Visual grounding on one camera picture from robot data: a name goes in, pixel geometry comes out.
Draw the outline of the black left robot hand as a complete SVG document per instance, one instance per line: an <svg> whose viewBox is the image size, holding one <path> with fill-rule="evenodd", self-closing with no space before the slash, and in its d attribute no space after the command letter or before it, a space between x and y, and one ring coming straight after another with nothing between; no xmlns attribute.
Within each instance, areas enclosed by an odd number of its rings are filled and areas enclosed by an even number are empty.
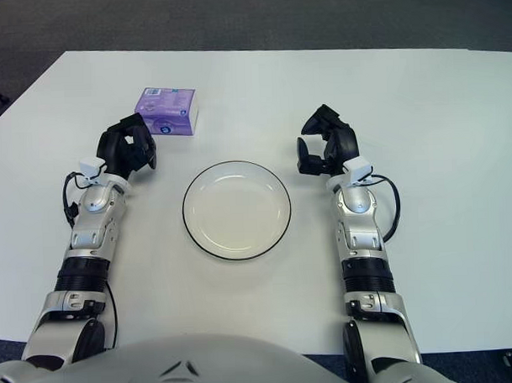
<svg viewBox="0 0 512 383"><path fill-rule="evenodd" d="M156 145L143 118L134 113L103 132L97 157L105 161L106 173L125 180L146 165L155 169Z"/></svg>

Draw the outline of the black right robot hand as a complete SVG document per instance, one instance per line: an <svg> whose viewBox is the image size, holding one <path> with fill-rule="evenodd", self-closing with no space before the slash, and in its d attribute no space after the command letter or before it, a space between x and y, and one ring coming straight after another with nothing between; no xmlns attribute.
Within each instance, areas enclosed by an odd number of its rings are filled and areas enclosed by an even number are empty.
<svg viewBox="0 0 512 383"><path fill-rule="evenodd" d="M323 157L311 155L306 142L297 137L298 171L310 176L343 174L343 164L359 156L354 130L340 120L339 114L322 104L307 120L302 135L319 134L326 143Z"/></svg>

